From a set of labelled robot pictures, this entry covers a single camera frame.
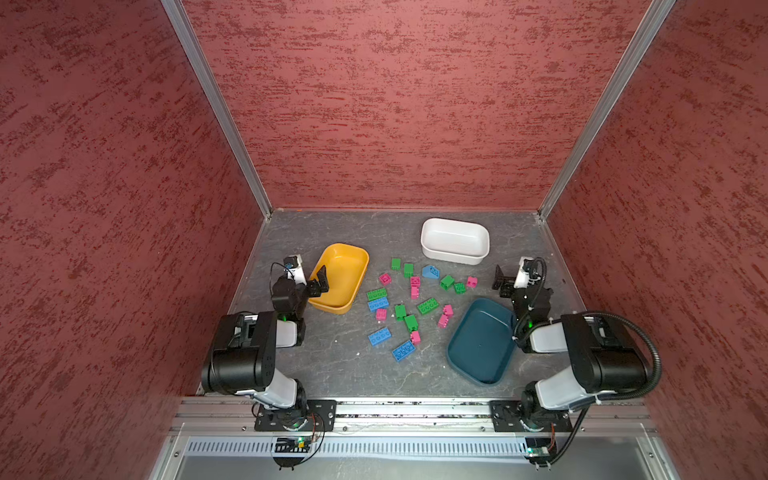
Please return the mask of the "blue long brick bottom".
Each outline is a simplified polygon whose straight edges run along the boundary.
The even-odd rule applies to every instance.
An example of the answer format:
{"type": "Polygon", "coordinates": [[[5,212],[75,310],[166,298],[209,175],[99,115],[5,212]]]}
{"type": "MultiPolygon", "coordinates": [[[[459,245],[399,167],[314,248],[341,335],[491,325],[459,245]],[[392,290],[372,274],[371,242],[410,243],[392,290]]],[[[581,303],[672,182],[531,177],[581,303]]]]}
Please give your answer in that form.
{"type": "Polygon", "coordinates": [[[416,346],[412,341],[406,341],[403,344],[399,345],[392,351],[393,358],[396,362],[401,362],[404,359],[406,359],[408,356],[413,354],[416,351],[416,346]]]}

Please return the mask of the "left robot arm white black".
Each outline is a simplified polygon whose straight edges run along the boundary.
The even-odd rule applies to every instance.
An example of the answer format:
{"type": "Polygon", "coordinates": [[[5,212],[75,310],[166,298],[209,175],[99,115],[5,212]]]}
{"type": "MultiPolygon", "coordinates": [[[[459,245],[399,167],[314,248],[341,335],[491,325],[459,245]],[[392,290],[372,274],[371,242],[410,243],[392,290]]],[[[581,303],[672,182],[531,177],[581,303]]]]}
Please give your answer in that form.
{"type": "Polygon", "coordinates": [[[301,382],[276,367],[276,352],[300,346],[306,335],[308,300],[329,291],[326,268],[299,281],[299,267],[282,265],[270,288],[272,308],[240,311],[220,319],[201,371],[206,393],[249,397],[268,412],[279,428],[298,431],[312,419],[301,382]]]}

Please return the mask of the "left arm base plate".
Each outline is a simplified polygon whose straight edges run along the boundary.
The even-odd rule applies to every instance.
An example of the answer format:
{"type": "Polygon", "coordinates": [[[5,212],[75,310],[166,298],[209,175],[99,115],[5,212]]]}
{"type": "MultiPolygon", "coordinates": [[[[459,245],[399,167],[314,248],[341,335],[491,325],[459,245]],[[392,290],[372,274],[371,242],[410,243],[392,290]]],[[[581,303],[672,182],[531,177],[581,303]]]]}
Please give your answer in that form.
{"type": "Polygon", "coordinates": [[[255,415],[257,432],[327,433],[334,429],[338,402],[329,399],[300,400],[289,409],[261,405],[255,415]]]}

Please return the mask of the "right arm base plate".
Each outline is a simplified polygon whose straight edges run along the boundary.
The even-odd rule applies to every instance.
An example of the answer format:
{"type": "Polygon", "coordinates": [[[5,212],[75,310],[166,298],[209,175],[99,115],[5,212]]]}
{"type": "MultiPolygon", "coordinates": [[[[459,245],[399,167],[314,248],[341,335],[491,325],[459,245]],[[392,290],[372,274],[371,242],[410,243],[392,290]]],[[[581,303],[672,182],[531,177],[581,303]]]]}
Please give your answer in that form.
{"type": "Polygon", "coordinates": [[[566,433],[572,431],[567,411],[552,411],[536,402],[491,400],[488,402],[494,431],[521,433],[566,433]]]}

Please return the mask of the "blue long brick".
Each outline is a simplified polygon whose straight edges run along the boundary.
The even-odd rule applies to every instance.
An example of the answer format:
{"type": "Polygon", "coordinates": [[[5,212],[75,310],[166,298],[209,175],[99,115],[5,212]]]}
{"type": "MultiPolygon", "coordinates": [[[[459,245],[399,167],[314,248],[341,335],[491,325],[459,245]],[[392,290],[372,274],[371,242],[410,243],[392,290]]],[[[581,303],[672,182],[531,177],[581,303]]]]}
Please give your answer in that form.
{"type": "Polygon", "coordinates": [[[371,300],[367,303],[368,308],[371,312],[376,312],[380,309],[386,309],[389,307],[389,301],[387,297],[378,298],[376,300],[371,300]]]}
{"type": "Polygon", "coordinates": [[[387,327],[381,328],[368,336],[370,344],[374,347],[383,344],[391,338],[391,331],[387,327]]]}
{"type": "Polygon", "coordinates": [[[403,344],[399,345],[392,351],[393,358],[396,362],[401,362],[404,359],[406,359],[408,356],[413,354],[416,351],[416,346],[412,341],[406,341],[403,344]]]}

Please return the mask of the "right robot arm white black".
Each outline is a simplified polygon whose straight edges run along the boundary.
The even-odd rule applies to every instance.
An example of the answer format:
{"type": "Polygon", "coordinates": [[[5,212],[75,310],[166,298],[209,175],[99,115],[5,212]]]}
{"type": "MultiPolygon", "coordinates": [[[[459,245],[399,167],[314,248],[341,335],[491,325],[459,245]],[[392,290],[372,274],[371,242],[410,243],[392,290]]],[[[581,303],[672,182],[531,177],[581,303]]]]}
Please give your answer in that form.
{"type": "Polygon", "coordinates": [[[660,382],[662,362],[650,337],[632,321],[610,312],[582,311],[550,319],[552,290],[545,286],[543,258],[523,257],[515,275],[497,266],[492,289],[511,300],[511,344],[524,353],[566,353],[569,366],[529,383],[516,415],[539,432],[570,411],[603,401],[643,397],[660,382]]]}

